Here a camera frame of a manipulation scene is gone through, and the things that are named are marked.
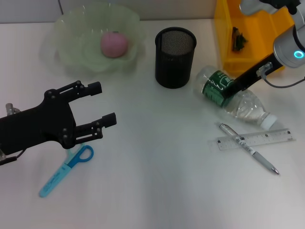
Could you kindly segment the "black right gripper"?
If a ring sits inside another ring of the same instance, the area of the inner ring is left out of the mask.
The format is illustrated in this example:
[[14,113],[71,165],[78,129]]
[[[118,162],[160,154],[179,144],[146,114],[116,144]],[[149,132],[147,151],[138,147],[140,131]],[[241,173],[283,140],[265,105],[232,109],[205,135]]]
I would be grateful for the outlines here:
[[258,62],[256,65],[248,69],[242,75],[240,75],[235,80],[231,81],[228,86],[223,90],[223,97],[230,98],[237,94],[239,91],[244,91],[258,80],[261,79],[261,76],[257,76],[257,71],[263,67],[264,65],[271,63],[272,67],[265,71],[265,75],[269,75],[279,68],[283,67],[283,65],[276,59],[275,55],[272,53]]

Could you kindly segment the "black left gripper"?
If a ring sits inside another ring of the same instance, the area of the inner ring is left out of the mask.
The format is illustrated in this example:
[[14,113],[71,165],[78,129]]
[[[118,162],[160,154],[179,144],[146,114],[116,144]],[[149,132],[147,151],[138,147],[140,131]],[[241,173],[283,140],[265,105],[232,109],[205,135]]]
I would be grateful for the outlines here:
[[0,119],[0,149],[4,154],[10,155],[47,141],[58,142],[65,149],[72,148],[103,138],[102,128],[117,124],[116,114],[111,113],[76,127],[69,102],[102,93],[100,82],[85,86],[76,81],[49,92],[45,93],[40,105]]

